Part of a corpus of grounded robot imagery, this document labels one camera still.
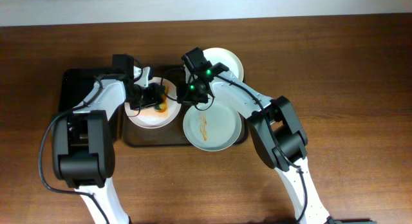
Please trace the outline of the white plate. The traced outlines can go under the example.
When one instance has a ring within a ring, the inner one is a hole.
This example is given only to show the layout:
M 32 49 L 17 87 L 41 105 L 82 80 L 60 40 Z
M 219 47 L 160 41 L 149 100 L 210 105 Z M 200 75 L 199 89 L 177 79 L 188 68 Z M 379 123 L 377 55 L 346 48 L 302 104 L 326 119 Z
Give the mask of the white plate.
M 240 80 L 244 79 L 244 69 L 240 59 L 231 51 L 224 48 L 208 48 L 203 50 L 204 57 L 215 65 L 222 63 Z
M 151 82 L 155 82 L 160 85 L 161 78 L 153 77 Z M 163 79 L 163 86 L 168 87 L 167 95 L 169 97 L 176 97 L 176 86 L 169 80 Z M 158 113 L 155 111 L 154 107 L 147 109 L 132 110 L 129 107 L 129 103 L 125 102 L 124 109 L 127 117 L 139 127 L 146 129 L 156 129 L 171 123 L 179 114 L 181 109 L 181 104 L 167 98 L 167 110 L 163 113 Z

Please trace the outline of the white plate top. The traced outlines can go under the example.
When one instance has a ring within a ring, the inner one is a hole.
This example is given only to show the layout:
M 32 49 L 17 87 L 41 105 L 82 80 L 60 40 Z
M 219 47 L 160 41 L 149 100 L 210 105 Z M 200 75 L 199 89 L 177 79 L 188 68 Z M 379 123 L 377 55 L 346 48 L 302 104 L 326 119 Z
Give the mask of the white plate top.
M 240 80 L 244 79 L 244 69 L 240 59 L 231 51 L 224 48 L 208 48 L 203 50 L 204 57 L 215 65 L 222 63 Z

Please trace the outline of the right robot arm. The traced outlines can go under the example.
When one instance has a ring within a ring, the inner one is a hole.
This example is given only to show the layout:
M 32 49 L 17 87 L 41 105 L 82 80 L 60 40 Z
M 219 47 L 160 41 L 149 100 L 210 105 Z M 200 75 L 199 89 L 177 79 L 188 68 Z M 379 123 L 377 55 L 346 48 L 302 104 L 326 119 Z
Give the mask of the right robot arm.
M 332 223 L 310 176 L 308 137 L 292 103 L 284 96 L 271 98 L 257 92 L 228 66 L 207 60 L 200 48 L 185 53 L 182 61 L 187 79 L 178 102 L 197 105 L 208 96 L 226 102 L 246 119 L 258 156 L 281 178 L 296 222 Z

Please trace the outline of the pale blue plate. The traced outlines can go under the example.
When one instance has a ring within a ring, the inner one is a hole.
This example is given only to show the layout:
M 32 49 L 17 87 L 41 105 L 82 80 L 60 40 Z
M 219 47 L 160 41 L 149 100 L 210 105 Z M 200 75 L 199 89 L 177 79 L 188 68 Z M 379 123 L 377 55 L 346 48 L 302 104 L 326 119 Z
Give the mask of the pale blue plate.
M 221 151 L 232 146 L 241 134 L 239 113 L 225 103 L 190 107 L 183 118 L 183 132 L 188 141 L 203 151 Z

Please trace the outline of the green and yellow sponge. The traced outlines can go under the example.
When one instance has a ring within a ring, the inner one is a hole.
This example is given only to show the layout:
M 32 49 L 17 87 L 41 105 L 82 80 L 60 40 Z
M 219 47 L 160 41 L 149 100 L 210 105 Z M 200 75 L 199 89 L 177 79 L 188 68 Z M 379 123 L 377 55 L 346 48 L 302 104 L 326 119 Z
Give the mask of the green and yellow sponge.
M 158 113 L 163 113 L 167 110 L 167 102 L 166 102 L 167 92 L 168 92 L 167 86 L 160 86 L 160 98 L 162 101 L 154 107 L 154 110 Z

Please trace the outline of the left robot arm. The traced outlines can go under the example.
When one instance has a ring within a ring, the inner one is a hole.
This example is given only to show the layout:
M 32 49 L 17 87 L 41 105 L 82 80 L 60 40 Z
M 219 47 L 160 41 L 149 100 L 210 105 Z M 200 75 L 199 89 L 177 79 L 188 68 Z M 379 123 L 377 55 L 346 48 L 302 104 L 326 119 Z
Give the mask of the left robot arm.
M 113 185 L 116 129 L 109 121 L 128 103 L 138 111 L 161 103 L 149 66 L 115 54 L 108 68 L 69 69 L 62 78 L 59 113 L 52 136 L 53 171 L 79 195 L 95 223 L 130 223 Z

